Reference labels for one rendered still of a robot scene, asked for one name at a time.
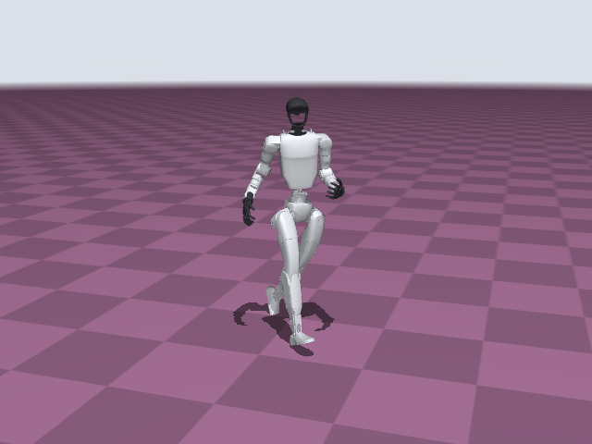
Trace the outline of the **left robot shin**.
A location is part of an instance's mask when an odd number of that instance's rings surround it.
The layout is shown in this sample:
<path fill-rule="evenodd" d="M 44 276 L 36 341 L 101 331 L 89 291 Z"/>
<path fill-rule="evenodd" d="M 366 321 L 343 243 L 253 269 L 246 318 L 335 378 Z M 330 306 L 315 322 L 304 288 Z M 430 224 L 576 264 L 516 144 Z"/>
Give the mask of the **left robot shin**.
<path fill-rule="evenodd" d="M 303 272 L 304 268 L 305 268 L 305 267 L 301 267 L 301 268 L 299 269 L 300 275 L 302 274 L 302 272 Z M 282 272 L 283 272 L 283 271 L 285 271 L 285 266 L 283 267 L 283 270 L 282 270 Z M 281 273 L 282 273 L 282 272 L 281 272 Z M 279 277 L 279 278 L 280 278 L 280 277 Z M 274 291 L 274 294 L 273 294 L 273 297 L 275 298 L 275 301 L 276 301 L 277 299 L 281 300 L 281 297 L 283 296 L 283 292 L 282 292 L 282 291 L 283 291 L 283 285 L 282 285 L 281 278 L 280 278 L 280 280 L 279 280 L 279 282 L 278 282 L 278 285 L 277 285 L 277 288 L 276 288 L 276 290 Z M 282 294 L 282 295 L 281 295 L 281 294 Z M 281 296 L 280 296 L 280 295 L 281 295 Z M 279 296 L 280 296 L 280 297 L 279 297 Z"/>

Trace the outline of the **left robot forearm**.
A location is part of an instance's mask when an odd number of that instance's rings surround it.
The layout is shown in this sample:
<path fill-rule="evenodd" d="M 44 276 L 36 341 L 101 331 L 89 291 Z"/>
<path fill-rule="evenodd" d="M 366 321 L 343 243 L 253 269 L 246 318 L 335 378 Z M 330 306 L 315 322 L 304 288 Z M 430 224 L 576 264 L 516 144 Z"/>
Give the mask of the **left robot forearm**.
<path fill-rule="evenodd" d="M 332 169 L 331 169 L 331 170 L 332 170 Z M 332 187 L 332 188 L 335 188 L 335 189 L 336 189 L 336 186 L 334 186 L 334 185 L 330 184 L 330 182 L 333 182 L 333 183 L 336 183 L 336 184 L 338 184 L 338 185 L 339 185 L 339 183 L 337 182 L 337 179 L 336 179 L 336 177 L 334 176 L 334 173 L 333 173 L 333 171 L 332 171 L 332 175 L 329 175 L 329 176 L 327 176 L 327 177 L 325 178 L 325 180 L 324 180 L 324 183 L 326 184 L 326 186 L 327 186 L 327 187 Z M 329 191 L 332 191 L 332 192 L 334 192 L 334 191 L 333 191 L 333 190 L 331 190 L 331 189 L 329 189 Z M 346 189 L 345 189 L 345 191 L 346 191 Z M 345 194 L 345 193 L 344 193 L 344 194 Z M 344 195 L 343 195 L 343 196 L 344 196 Z M 341 197 L 343 197 L 343 196 L 341 196 Z"/>

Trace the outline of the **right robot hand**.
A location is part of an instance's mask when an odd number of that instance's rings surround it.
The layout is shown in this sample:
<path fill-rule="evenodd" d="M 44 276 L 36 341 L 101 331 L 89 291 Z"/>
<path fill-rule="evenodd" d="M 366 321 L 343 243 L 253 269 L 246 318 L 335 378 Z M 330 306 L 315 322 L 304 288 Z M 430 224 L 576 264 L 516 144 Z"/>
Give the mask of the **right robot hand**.
<path fill-rule="evenodd" d="M 247 226 L 252 225 L 252 223 L 254 223 L 252 219 L 255 219 L 255 217 L 253 217 L 250 213 L 250 209 L 252 208 L 254 210 L 254 207 L 252 207 L 252 203 L 253 203 L 253 193 L 252 192 L 247 192 L 247 197 L 245 197 L 243 200 L 243 221 Z M 250 221 L 250 222 L 249 222 Z"/>

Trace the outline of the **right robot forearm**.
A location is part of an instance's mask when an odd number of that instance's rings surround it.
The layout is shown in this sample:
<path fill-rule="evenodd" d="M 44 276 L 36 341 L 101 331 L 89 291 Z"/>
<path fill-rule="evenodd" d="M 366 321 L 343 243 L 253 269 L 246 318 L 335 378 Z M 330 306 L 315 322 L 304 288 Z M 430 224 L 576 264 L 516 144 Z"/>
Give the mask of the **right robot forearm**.
<path fill-rule="evenodd" d="M 258 164 L 257 168 L 259 167 L 259 165 L 260 165 L 260 163 Z M 253 193 L 253 198 L 254 198 L 256 193 L 258 192 L 261 184 L 264 182 L 264 179 L 262 178 L 262 176 L 260 176 L 256 173 L 257 168 L 255 169 L 255 171 L 253 173 L 252 180 L 251 180 L 245 194 L 243 195 L 242 199 L 247 197 L 247 192 L 249 192 L 249 191 Z"/>

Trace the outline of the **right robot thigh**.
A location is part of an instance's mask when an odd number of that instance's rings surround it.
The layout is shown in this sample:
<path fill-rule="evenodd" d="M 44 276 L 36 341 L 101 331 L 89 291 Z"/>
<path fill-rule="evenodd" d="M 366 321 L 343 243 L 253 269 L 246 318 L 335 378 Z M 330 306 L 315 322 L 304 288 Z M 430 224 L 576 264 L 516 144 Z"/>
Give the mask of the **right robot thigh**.
<path fill-rule="evenodd" d="M 285 271 L 291 280 L 292 275 L 299 272 L 299 242 L 295 222 L 289 208 L 282 209 L 271 218 L 271 226 L 278 231 L 277 241 L 282 253 Z"/>

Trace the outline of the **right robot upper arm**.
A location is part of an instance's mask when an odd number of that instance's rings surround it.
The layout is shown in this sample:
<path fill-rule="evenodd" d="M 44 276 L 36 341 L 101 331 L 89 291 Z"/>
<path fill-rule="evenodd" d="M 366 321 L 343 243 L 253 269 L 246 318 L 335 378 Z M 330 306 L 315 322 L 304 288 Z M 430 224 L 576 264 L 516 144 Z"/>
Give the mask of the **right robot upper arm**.
<path fill-rule="evenodd" d="M 273 159 L 274 153 L 279 149 L 280 136 L 267 136 L 265 138 L 264 147 L 261 153 L 261 163 L 257 168 L 256 173 L 267 177 L 271 172 L 272 167 L 270 163 Z"/>

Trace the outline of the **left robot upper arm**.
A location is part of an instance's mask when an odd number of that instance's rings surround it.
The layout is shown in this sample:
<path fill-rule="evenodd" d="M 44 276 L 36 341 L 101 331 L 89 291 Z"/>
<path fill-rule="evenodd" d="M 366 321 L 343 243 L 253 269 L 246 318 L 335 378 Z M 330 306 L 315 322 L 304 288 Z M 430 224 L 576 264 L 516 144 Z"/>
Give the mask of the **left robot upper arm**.
<path fill-rule="evenodd" d="M 327 176 L 332 175 L 332 170 L 330 168 L 332 141 L 325 133 L 316 133 L 316 136 L 320 147 L 320 170 L 318 170 L 318 177 L 320 180 L 324 181 Z"/>

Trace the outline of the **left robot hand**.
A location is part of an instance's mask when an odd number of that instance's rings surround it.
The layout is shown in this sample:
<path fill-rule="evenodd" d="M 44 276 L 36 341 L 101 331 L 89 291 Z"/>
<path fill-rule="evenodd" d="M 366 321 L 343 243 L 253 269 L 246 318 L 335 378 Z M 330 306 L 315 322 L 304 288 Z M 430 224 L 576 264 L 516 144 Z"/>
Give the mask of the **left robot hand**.
<path fill-rule="evenodd" d="M 340 179 L 337 179 L 337 182 L 339 183 L 339 185 L 336 184 L 336 183 L 330 182 L 330 184 L 336 186 L 336 189 L 335 188 L 332 188 L 332 187 L 328 187 L 329 189 L 333 190 L 334 192 L 327 191 L 328 193 L 333 194 L 334 196 L 326 195 L 326 197 L 328 197 L 330 199 L 338 199 L 339 197 L 341 197 L 341 196 L 344 195 L 345 188 L 342 186 L 341 180 Z"/>

